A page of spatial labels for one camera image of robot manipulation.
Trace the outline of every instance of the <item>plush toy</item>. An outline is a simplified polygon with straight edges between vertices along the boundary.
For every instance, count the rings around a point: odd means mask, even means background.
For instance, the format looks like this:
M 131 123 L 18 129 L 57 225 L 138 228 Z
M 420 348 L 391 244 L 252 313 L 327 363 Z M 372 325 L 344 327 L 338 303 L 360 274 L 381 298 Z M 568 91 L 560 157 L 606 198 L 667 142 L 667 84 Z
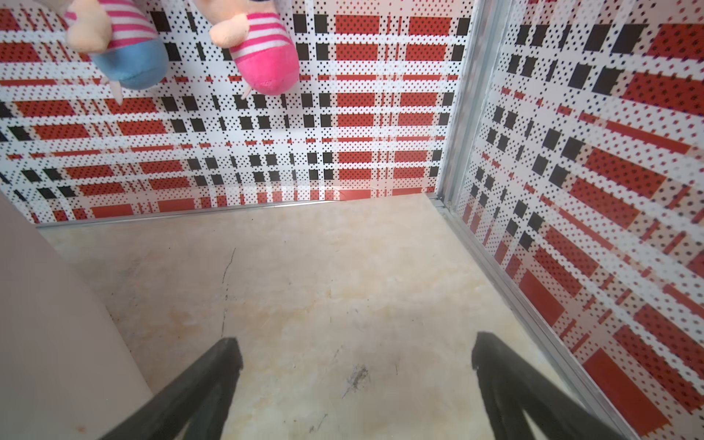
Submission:
M 210 39 L 230 49 L 250 89 L 261 94 L 287 92 L 298 81 L 298 53 L 273 0 L 195 0 L 214 26 Z
M 40 0 L 68 23 L 66 44 L 88 54 L 118 103 L 122 87 L 146 89 L 168 70 L 156 28 L 132 0 Z

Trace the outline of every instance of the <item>striped shirt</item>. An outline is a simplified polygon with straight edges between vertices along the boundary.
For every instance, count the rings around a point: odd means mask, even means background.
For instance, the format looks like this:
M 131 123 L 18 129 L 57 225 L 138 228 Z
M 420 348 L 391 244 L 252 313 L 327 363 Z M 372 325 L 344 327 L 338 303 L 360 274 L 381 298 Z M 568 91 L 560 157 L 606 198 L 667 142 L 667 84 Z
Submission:
M 98 0 L 113 24 L 113 38 L 108 49 L 118 49 L 147 42 L 158 38 L 158 33 L 151 21 L 131 0 Z M 76 21 L 76 12 L 69 6 L 64 19 L 71 26 Z
M 249 20 L 247 39 L 239 46 L 230 48 L 233 60 L 271 49 L 272 47 L 293 45 L 279 14 L 247 14 L 247 20 Z

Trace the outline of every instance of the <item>floor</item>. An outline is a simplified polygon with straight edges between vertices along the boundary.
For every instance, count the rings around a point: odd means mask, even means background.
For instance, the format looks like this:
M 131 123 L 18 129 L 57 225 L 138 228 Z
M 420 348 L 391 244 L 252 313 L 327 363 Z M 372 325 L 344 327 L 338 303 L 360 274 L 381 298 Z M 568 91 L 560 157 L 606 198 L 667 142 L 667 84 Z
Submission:
M 490 439 L 470 354 L 497 334 L 567 387 L 423 194 L 53 227 L 159 391 L 222 336 L 224 439 Z

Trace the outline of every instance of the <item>red rectangle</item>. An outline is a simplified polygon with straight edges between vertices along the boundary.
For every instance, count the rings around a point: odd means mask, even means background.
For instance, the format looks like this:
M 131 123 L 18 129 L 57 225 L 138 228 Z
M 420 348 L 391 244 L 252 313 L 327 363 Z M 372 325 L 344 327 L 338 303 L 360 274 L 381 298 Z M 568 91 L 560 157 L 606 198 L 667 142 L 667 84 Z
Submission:
M 378 34 L 378 15 L 336 15 L 336 34 Z
M 392 196 L 407 196 L 409 194 L 420 194 L 423 188 L 396 188 L 391 191 Z
M 518 287 L 551 327 L 557 322 L 562 312 L 565 311 L 562 304 L 529 270 L 523 275 Z
M 78 185 L 78 189 L 86 196 L 99 196 L 101 194 L 119 194 L 125 192 L 121 183 L 97 183 L 93 185 Z
M 122 105 L 114 99 L 106 99 L 105 104 L 113 115 L 156 113 L 158 111 L 152 98 L 125 98 Z
M 122 121 L 118 122 L 118 127 L 125 136 L 166 133 L 164 124 L 160 120 Z
M 409 35 L 449 35 L 450 17 L 411 17 L 408 23 Z
M 433 113 L 399 113 L 398 125 L 433 125 Z
M 160 200 L 157 204 L 159 205 L 159 211 L 162 213 L 196 208 L 196 201 L 193 199 Z
M 644 197 L 652 197 L 665 181 L 665 176 L 640 165 L 594 148 L 584 164 L 588 169 Z
M 349 151 L 337 154 L 338 163 L 371 163 L 371 151 Z
M 394 162 L 425 162 L 428 159 L 426 150 L 397 151 L 394 153 Z
M 90 179 L 91 177 L 110 177 L 114 175 L 110 165 L 91 165 L 64 169 L 72 179 Z
M 370 199 L 371 189 L 340 189 L 340 200 Z
M 555 281 L 560 283 L 560 286 L 564 287 L 570 295 L 576 296 L 577 293 L 582 290 L 582 285 L 577 281 L 577 278 L 573 277 L 572 274 L 559 264 L 545 249 L 538 247 L 538 251 L 535 254 L 535 261 L 540 263 L 543 269 L 545 269 Z
M 0 43 L 0 63 L 41 63 L 32 43 Z
M 68 101 L 16 101 L 17 109 L 28 118 L 35 116 L 73 116 Z
M 577 269 L 581 270 L 581 272 L 587 277 L 590 277 L 591 274 L 593 274 L 599 267 L 599 263 L 594 261 L 583 250 L 577 247 L 577 245 L 559 233 L 554 227 L 550 227 L 545 235 L 545 240 L 553 245 L 553 248 L 555 248 L 557 252 L 561 253 L 562 256 L 568 259 L 570 263 L 572 263 Z
M 376 61 L 378 44 L 344 43 L 335 45 L 338 61 Z
M 188 177 L 170 177 L 168 179 L 150 179 L 149 184 L 154 190 L 159 189 L 174 189 L 188 188 L 191 184 L 188 182 Z
M 374 125 L 374 114 L 361 115 L 338 115 L 338 127 L 372 127 Z
M 142 162 L 139 164 L 144 174 L 154 174 L 156 172 L 175 172 L 183 171 L 181 162 L 179 161 L 156 161 Z
M 601 348 L 582 366 L 639 436 L 670 423 Z
M 120 217 L 123 215 L 134 215 L 132 205 L 94 206 L 91 208 L 95 218 Z
M 394 168 L 394 179 L 415 179 L 423 177 L 425 167 Z
M 401 107 L 435 107 L 438 94 L 430 92 L 402 93 Z
M 445 61 L 446 44 L 409 44 L 406 61 Z
M 581 178 L 577 178 L 570 194 L 624 229 L 628 228 L 640 213 L 623 200 Z
M 338 93 L 338 107 L 373 107 L 375 94 L 373 93 Z
M 50 139 L 81 139 L 90 137 L 88 131 L 81 124 L 66 125 L 35 125 L 35 132 L 43 140 Z

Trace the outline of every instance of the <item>perforated wall panel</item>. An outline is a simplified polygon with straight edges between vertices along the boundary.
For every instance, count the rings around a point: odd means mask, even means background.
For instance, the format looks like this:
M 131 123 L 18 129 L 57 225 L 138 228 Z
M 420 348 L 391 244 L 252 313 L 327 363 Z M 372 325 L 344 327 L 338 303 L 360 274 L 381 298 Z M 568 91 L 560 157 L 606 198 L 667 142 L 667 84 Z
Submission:
M 704 438 L 704 15 L 517 5 L 459 214 L 635 432 Z
M 301 81 L 250 95 L 182 0 L 141 4 L 170 57 L 119 106 L 27 1 L 0 11 L 0 189 L 36 223 L 434 191 L 472 2 L 295 1 Z

